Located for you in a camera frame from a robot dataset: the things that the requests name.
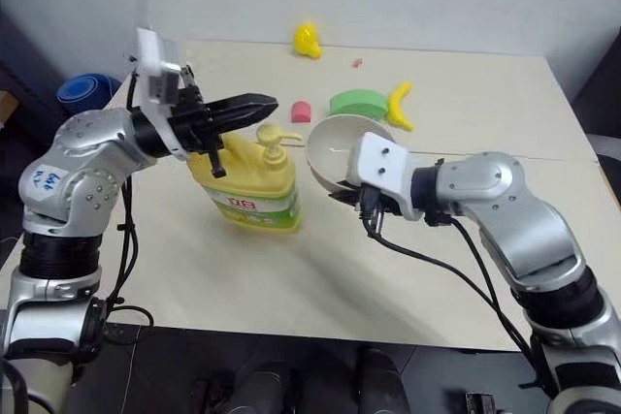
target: table surface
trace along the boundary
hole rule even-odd
[[[247,67],[245,55],[253,60],[262,56],[264,66]],[[350,59],[357,56],[363,57],[363,67],[371,62],[369,57],[378,61],[374,73],[366,75],[367,87],[388,92],[399,80],[414,82],[407,99],[412,97],[417,128],[411,134],[399,130],[393,134],[412,150],[433,152],[419,154],[430,164],[437,158],[435,153],[467,154],[491,147],[517,155],[533,192],[565,215],[601,284],[612,301],[621,305],[621,288],[616,286],[621,271],[616,258],[621,249],[619,208],[543,59],[328,48],[324,57],[312,62],[292,57],[282,46],[207,43],[190,44],[187,49],[207,99],[247,91],[273,94],[283,109],[271,120],[303,134],[312,124],[287,124],[289,102],[309,100],[313,103],[313,121],[318,121],[341,82],[331,75],[339,73],[334,64],[342,62],[343,75],[353,77],[363,72],[350,67]],[[392,79],[391,64],[396,61],[402,67],[406,63],[415,65],[415,73],[406,76],[402,69]],[[427,61],[446,63],[447,68],[437,64],[435,75],[430,75],[424,66]],[[322,71],[324,66],[330,73]],[[491,104],[481,98],[486,94],[480,89],[482,83],[473,86],[473,80],[464,79],[488,72],[494,73],[489,82],[495,90],[490,95],[497,94],[493,115],[476,106]],[[516,75],[521,77],[517,80],[521,84],[511,87]],[[432,77],[429,84],[423,76]],[[451,77],[457,76],[463,87],[451,84]],[[344,82],[348,83],[345,88],[362,83],[354,78]],[[441,83],[446,87],[427,88]],[[502,83],[506,84],[506,99],[500,90]],[[125,83],[113,105],[124,102],[126,87]],[[322,98],[318,89],[326,90]],[[443,95],[442,106],[423,111],[425,99],[415,96],[418,90]],[[524,102],[537,102],[536,106],[525,104],[535,120],[530,127],[526,124],[527,109],[512,107],[518,90],[532,97]],[[459,97],[463,101],[461,113],[455,107]],[[460,138],[434,139],[433,129],[426,128],[435,124],[447,135],[459,135],[466,127],[474,130],[473,119],[464,115],[467,109],[481,111],[476,131],[462,133]],[[512,112],[516,117],[505,117]],[[556,122],[554,137],[546,125],[539,125],[542,115]],[[442,116],[449,118],[440,125]],[[506,137],[496,141],[500,135],[487,129],[499,119],[509,126]],[[510,125],[517,120],[519,125]],[[230,225],[193,181],[189,170],[173,158],[137,173],[134,216],[141,252],[139,264],[122,292],[127,302],[147,307],[157,325],[169,327],[514,349],[495,314],[465,284],[445,271],[367,239],[357,214],[329,199],[314,181],[304,148],[288,150],[296,163],[303,206],[303,225],[295,235],[261,235]],[[447,160],[456,158],[459,156],[446,156]],[[121,220],[122,207],[117,206],[111,225]],[[464,222],[480,247],[475,225]],[[460,268],[483,286],[474,259],[454,229],[432,229],[422,222],[387,218],[384,233],[395,242]],[[103,296],[112,289],[120,245],[121,234],[109,228],[101,248]],[[0,271],[0,302],[8,297],[9,276],[18,262],[19,250],[18,246]],[[528,334],[521,309],[491,260],[486,254],[484,257],[506,314]],[[122,312],[114,320],[140,322],[136,315]]]

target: yellow banana toy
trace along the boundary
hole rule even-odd
[[[414,125],[405,118],[401,110],[401,101],[409,93],[410,89],[411,82],[403,81],[390,93],[388,96],[388,113],[384,116],[386,121],[391,125],[398,126],[408,131],[413,130]]]

